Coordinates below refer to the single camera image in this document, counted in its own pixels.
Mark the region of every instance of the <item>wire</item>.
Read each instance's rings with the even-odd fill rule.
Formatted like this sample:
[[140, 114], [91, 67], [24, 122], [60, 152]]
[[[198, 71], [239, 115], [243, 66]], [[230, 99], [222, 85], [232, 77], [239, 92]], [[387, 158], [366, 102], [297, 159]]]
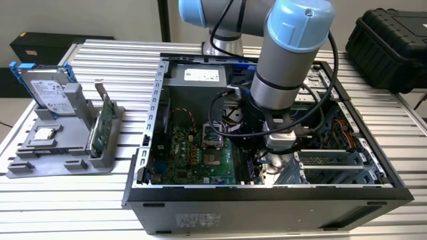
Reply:
[[[330, 129], [327, 129], [327, 130], [323, 132], [325, 136], [327, 136], [327, 132], [330, 132], [330, 134], [333, 134], [333, 131], [331, 131]], [[339, 142], [339, 140], [337, 139], [335, 134], [334, 134], [333, 136], [334, 136], [334, 140], [335, 140], [335, 142], [337, 142], [337, 145], [341, 146], [341, 142]], [[331, 138], [329, 137], [327, 139], [325, 139], [325, 138], [322, 137], [322, 144], [321, 144], [321, 148], [319, 148], [319, 149], [323, 149], [323, 148], [325, 148], [325, 144], [327, 143], [329, 139], [331, 139]]]
[[231, 57], [243, 59], [243, 60], [246, 60], [246, 61], [248, 61], [248, 62], [253, 62], [253, 60], [251, 60], [250, 58], [247, 58], [247, 57], [244, 57], [244, 56], [240, 56], [240, 55], [238, 55], [238, 54], [234, 54], [234, 53], [231, 53], [231, 52], [220, 49], [220, 48], [215, 45], [215, 42], [214, 42], [214, 36], [215, 36], [216, 31], [218, 31], [218, 29], [219, 29], [219, 27], [220, 27], [220, 25], [222, 25], [222, 22], [223, 22], [224, 17], [226, 17], [226, 15], [227, 15], [227, 13], [228, 13], [230, 7], [231, 7], [232, 4], [234, 4], [234, 1], [235, 1], [235, 0], [230, 0], [230, 1], [228, 1], [228, 4], [227, 4], [227, 6], [226, 6], [226, 8], [224, 8], [224, 10], [223, 10], [223, 12], [222, 12], [222, 14], [220, 14], [219, 20], [218, 20], [218, 22], [216, 22], [216, 24], [215, 24], [215, 26], [214, 26], [214, 28], [212, 28], [211, 37], [210, 37], [210, 39], [208, 39], [208, 42], [211, 43], [212, 48], [214, 48], [216, 51], [219, 51], [220, 53], [227, 54], [227, 55], [231, 56]]
[[287, 155], [287, 154], [293, 154], [295, 153], [298, 150], [301, 150], [303, 147], [303, 144], [295, 143], [289, 149], [285, 150], [279, 150], [279, 151], [274, 151], [274, 150], [269, 150], [269, 152], [274, 155]]
[[[311, 96], [314, 98], [314, 102], [317, 104], [319, 104], [318, 95], [317, 95], [315, 91], [311, 89], [310, 86], [306, 85], [306, 83], [303, 83], [302, 86], [309, 91], [309, 93], [311, 94]], [[313, 130], [314, 132], [317, 132], [323, 127], [323, 125], [326, 124], [326, 115], [323, 114], [322, 107], [319, 109], [319, 112], [321, 112], [321, 122], [319, 122], [318, 126], [314, 128], [314, 130]]]
[[290, 117], [295, 117], [297, 114], [299, 114], [299, 111], [301, 111], [301, 110], [297, 110], [297, 112], [295, 112]]
[[226, 125], [226, 123], [223, 123], [223, 121], [219, 121], [219, 123], [220, 123], [220, 125], [222, 125], [222, 129], [224, 129], [226, 132], [227, 132], [227, 125]]
[[222, 120], [230, 125], [238, 125], [239, 122], [234, 121], [230, 117], [222, 116]]
[[419, 100], [415, 107], [414, 107], [414, 110], [417, 110], [421, 107], [422, 103], [423, 103], [423, 100]]
[[195, 118], [192, 113], [186, 109], [186, 108], [174, 108], [172, 109], [172, 113], [175, 111], [184, 111], [186, 113], [188, 113], [190, 117], [191, 117], [191, 123], [192, 123], [192, 131], [196, 132], [196, 122], [195, 122]]
[[[327, 137], [327, 139], [325, 141], [326, 143], [331, 140], [331, 137], [337, 138], [335, 133], [334, 133], [334, 128], [335, 128], [334, 123], [338, 123], [339, 127], [347, 126], [346, 122], [342, 119], [334, 119], [333, 120], [333, 123], [331, 123], [331, 134], [329, 135], [329, 137]], [[357, 143], [355, 143], [350, 133], [342, 130], [342, 134], [346, 137], [346, 140], [349, 142], [350, 148], [351, 149], [357, 148]]]
[[263, 157], [266, 157], [269, 154], [269, 149], [265, 150], [263, 154], [257, 158], [257, 160], [262, 159]]
[[247, 134], [223, 133], [223, 132], [218, 131], [214, 128], [212, 109], [214, 109], [214, 104], [215, 104], [216, 100], [220, 99], [222, 97], [230, 95], [232, 92], [231, 92], [231, 90], [228, 90], [227, 92], [220, 92], [220, 93], [216, 94], [215, 98], [212, 99], [210, 107], [208, 107], [208, 111], [207, 111], [208, 124], [210, 124], [212, 130], [219, 135], [222, 135], [224, 137], [230, 137], [230, 138], [232, 138], [232, 137], [235, 137], [235, 138], [257, 138], [257, 137], [262, 137], [262, 136], [266, 136], [269, 134], [274, 134], [277, 132], [282, 132], [282, 131], [293, 128], [294, 126], [301, 124], [305, 120], [307, 120], [311, 117], [311, 115], [319, 110], [319, 108], [322, 107], [323, 103], [326, 102], [326, 100], [329, 99], [329, 97], [331, 95], [331, 92], [333, 92], [333, 89], [334, 89], [334, 86], [335, 86], [335, 83], [337, 83], [338, 74], [339, 74], [339, 50], [338, 50], [338, 47], [337, 47], [337, 42], [335, 42], [335, 39], [334, 39], [331, 31], [329, 31], [327, 37], [329, 37], [329, 41], [331, 43], [333, 53], [334, 53], [334, 72], [333, 72], [331, 83], [329, 85], [329, 88], [326, 90], [323, 98], [321, 99], [319, 103], [314, 106], [314, 108], [306, 113], [306, 115], [301, 119], [295, 120], [290, 124], [287, 124], [287, 125], [285, 125], [285, 126], [282, 126], [279, 128], [275, 128], [275, 129], [273, 129], [270, 131], [262, 131], [262, 132], [247, 133]]
[[0, 124], [2, 124], [3, 126], [7, 126], [8, 128], [14, 128], [14, 126], [11, 126], [10, 124], [6, 124], [6, 123], [2, 122], [2, 121], [0, 121]]

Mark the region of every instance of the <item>label on power supply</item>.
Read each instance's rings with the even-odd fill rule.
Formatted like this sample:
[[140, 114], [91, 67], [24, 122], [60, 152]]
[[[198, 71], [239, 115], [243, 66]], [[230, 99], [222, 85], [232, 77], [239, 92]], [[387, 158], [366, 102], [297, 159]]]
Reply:
[[184, 71], [184, 81], [219, 82], [220, 71], [216, 69], [187, 68]]

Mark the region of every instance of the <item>blue latch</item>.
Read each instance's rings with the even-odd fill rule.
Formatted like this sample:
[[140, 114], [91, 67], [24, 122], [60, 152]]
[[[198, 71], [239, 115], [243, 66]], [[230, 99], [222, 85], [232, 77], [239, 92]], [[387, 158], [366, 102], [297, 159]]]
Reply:
[[68, 64], [68, 62], [66, 62], [64, 64], [64, 69], [67, 69], [67, 73], [68, 73], [68, 78], [71, 80], [72, 83], [78, 82], [76, 76], [75, 76], [75, 72], [74, 72], [74, 68], [72, 66]]
[[14, 73], [15, 77], [18, 78], [18, 81], [20, 84], [24, 84], [24, 80], [22, 78], [22, 75], [19, 73], [19, 69], [16, 68], [16, 61], [11, 62], [11, 64], [8, 65], [11, 67], [11, 72]]
[[36, 64], [35, 63], [22, 63], [20, 65], [19, 65], [19, 69], [34, 69], [36, 67]]

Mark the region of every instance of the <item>sticker on computer case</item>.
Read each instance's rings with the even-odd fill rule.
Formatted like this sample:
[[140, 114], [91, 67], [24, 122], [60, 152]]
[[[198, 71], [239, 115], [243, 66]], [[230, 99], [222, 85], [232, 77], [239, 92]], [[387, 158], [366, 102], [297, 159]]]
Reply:
[[184, 71], [184, 81], [219, 82], [220, 71], [215, 69], [187, 68]]
[[26, 50], [27, 55], [38, 56], [38, 52], [34, 50]]
[[176, 213], [176, 226], [179, 228], [218, 227], [222, 220], [220, 213]]

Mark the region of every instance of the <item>green circuit board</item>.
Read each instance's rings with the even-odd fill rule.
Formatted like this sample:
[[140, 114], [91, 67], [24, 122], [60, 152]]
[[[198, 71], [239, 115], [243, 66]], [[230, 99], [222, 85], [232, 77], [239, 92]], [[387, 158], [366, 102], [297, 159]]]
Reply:
[[196, 134], [190, 128], [172, 128], [170, 156], [154, 163], [152, 184], [236, 184], [231, 141], [224, 139], [220, 150], [203, 149], [202, 137], [202, 128]]
[[110, 100], [110, 97], [106, 96], [104, 103], [100, 109], [100, 114], [96, 118], [95, 128], [92, 132], [94, 136], [91, 137], [91, 146], [99, 155], [103, 154], [103, 151], [108, 144], [110, 135], [112, 131], [114, 116], [114, 103]]

